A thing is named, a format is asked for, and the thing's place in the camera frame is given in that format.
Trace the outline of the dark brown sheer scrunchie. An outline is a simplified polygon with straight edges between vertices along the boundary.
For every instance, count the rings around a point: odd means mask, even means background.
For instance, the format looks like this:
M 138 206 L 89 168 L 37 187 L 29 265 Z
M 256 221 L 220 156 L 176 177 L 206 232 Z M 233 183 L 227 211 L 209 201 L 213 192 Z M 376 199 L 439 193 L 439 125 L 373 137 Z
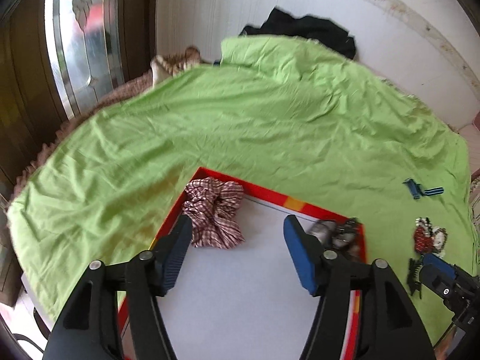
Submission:
M 360 261 L 360 222 L 357 218 L 349 218 L 343 223 L 319 219 L 306 233 L 315 236 L 326 249 L 334 250 L 350 261 Z

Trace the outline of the red white checkered scrunchie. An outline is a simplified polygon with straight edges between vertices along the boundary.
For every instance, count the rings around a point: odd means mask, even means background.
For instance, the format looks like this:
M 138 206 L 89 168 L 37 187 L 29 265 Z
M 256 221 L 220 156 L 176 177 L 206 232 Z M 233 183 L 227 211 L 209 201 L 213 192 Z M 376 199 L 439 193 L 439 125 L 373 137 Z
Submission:
M 193 247 L 229 250 L 245 242 L 236 221 L 244 196 L 240 184 L 207 177 L 191 180 L 184 191 L 182 210 L 192 222 Z

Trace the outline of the green bed sheet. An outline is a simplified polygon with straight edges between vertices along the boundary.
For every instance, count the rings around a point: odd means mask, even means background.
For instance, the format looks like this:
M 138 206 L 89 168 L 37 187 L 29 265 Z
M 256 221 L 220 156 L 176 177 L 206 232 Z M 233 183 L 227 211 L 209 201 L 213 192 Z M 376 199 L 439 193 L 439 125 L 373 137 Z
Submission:
M 81 124 L 7 211 L 19 264 L 55 320 L 86 266 L 145 250 L 200 167 L 364 224 L 369 258 L 404 279 L 413 221 L 479 269 L 466 141 L 424 102 L 312 41 L 231 37 L 203 64 Z M 414 200 L 403 182 L 444 193 Z

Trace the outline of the brown knitted blanket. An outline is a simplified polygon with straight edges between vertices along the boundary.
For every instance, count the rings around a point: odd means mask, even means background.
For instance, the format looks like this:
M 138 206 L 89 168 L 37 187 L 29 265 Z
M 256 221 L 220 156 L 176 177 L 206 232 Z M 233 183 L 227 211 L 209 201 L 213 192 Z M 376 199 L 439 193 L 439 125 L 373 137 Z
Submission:
M 144 94 L 162 81 L 177 76 L 201 63 L 204 63 L 204 61 L 202 60 L 201 53 L 196 46 L 189 46 L 179 54 L 156 55 L 151 60 L 151 68 L 148 72 L 113 89 L 112 92 L 105 95 L 100 102 L 93 106 L 89 111 L 65 122 L 55 133 L 55 140 L 49 144 L 44 143 L 42 145 L 41 151 L 37 154 L 37 157 L 23 170 L 22 175 L 16 179 L 13 194 L 7 205 L 13 203 L 13 200 L 20 195 L 29 178 L 36 170 L 38 170 L 38 168 L 46 163 L 49 156 L 53 154 L 59 144 L 90 117 L 94 116 L 104 108 L 125 102 L 131 98 L 139 96 L 140 94 Z

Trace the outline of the black garment on bed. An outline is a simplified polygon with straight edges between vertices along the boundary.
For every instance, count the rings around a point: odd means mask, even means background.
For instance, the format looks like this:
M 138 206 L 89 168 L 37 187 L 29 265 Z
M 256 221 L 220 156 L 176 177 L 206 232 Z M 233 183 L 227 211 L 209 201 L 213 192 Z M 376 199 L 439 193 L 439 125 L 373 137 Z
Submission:
M 278 7 L 272 9 L 267 20 L 260 27 L 247 24 L 240 34 L 312 39 L 319 41 L 348 59 L 356 57 L 355 39 L 349 35 L 346 29 L 338 26 L 330 19 L 310 15 L 297 18 Z

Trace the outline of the mirrored wardrobe door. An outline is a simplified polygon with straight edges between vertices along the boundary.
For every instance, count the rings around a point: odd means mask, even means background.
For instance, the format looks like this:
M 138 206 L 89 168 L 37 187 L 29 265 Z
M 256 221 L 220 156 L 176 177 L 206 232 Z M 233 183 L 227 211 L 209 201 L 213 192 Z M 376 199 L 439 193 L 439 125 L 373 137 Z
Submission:
M 125 82 L 119 0 L 45 0 L 49 64 L 60 102 L 72 119 Z

